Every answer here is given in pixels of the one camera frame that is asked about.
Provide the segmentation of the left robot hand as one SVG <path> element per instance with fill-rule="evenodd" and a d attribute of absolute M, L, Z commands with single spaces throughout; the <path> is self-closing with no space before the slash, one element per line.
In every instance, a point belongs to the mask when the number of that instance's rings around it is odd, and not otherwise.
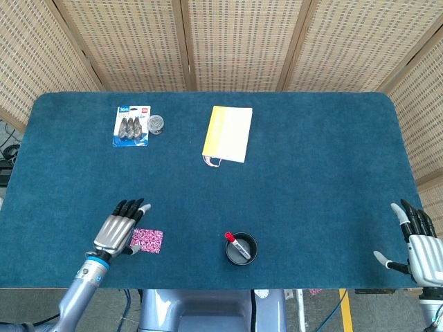
<path fill-rule="evenodd" d="M 92 256 L 109 262 L 119 255 L 135 255 L 141 250 L 140 245 L 130 246 L 135 227 L 151 208 L 143 205 L 144 199 L 123 200 L 117 204 L 113 212 L 106 218 L 100 231 L 93 241 Z"/>

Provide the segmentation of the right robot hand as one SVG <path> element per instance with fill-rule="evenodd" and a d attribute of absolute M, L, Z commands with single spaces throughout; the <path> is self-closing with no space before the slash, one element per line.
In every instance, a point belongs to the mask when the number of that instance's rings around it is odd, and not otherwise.
<path fill-rule="evenodd" d="M 425 211 L 414 208 L 402 199 L 401 204 L 390 204 L 399 220 L 406 249 L 408 263 L 401 264 L 374 251 L 376 260 L 388 270 L 396 270 L 410 275 L 420 287 L 442 287 L 442 240 L 437 237 L 433 221 Z"/>

